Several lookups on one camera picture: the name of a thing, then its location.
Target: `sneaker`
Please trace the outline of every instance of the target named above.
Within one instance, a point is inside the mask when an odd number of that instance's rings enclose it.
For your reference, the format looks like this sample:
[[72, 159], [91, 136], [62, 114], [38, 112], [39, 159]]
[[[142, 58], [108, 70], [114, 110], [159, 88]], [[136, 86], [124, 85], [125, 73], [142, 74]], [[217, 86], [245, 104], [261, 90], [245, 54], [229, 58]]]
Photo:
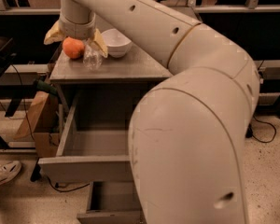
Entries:
[[0, 185], [13, 179], [19, 173], [20, 169], [21, 163], [19, 161], [13, 161], [0, 166]]

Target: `bottom drawer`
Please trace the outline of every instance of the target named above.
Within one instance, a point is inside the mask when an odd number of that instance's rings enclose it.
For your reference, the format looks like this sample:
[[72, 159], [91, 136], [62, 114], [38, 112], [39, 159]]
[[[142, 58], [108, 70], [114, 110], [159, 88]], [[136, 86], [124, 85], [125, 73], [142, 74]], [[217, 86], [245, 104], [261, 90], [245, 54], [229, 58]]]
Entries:
[[133, 182], [94, 182], [82, 224], [145, 224]]

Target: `floor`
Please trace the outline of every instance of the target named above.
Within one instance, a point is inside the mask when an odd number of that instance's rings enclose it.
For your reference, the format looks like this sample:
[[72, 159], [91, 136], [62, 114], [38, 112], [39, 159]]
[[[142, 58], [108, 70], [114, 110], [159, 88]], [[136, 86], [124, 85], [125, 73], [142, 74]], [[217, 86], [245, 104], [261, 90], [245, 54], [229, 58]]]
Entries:
[[[12, 134], [23, 111], [18, 111], [14, 118], [3, 118], [0, 111], [0, 134], [12, 141]], [[259, 120], [268, 121], [277, 130], [274, 140], [262, 144], [254, 138], [245, 140], [244, 179], [247, 208], [250, 224], [280, 224], [280, 118], [258, 116]], [[253, 134], [261, 140], [273, 137], [273, 127], [251, 121]], [[76, 224], [77, 213], [85, 213], [88, 188], [69, 193], [54, 190], [46, 174], [36, 182], [31, 182], [31, 174], [37, 157], [29, 153], [0, 152], [0, 164], [20, 160], [22, 169], [12, 181], [0, 187], [0, 224]], [[74, 189], [83, 184], [70, 184], [63, 189]]]

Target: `clear plastic bottle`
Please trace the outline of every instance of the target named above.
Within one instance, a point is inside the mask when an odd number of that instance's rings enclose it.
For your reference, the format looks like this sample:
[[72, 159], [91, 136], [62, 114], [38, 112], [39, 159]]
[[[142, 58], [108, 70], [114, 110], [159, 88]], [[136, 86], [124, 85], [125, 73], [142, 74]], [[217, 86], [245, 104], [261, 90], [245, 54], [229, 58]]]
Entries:
[[83, 63], [85, 67], [91, 70], [97, 70], [103, 61], [103, 57], [99, 51], [92, 49], [88, 44], [85, 44], [85, 51], [83, 57]]

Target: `open drawer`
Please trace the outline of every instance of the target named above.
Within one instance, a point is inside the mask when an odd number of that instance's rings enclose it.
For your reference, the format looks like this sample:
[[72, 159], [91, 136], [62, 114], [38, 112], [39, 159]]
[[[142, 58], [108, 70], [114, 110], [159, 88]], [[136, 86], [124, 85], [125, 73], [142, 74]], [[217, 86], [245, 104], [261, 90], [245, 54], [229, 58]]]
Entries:
[[78, 214], [82, 224], [145, 224], [133, 182], [94, 182], [88, 210]]
[[39, 160], [52, 181], [133, 180], [128, 128], [149, 83], [81, 86], [70, 108], [55, 158]]

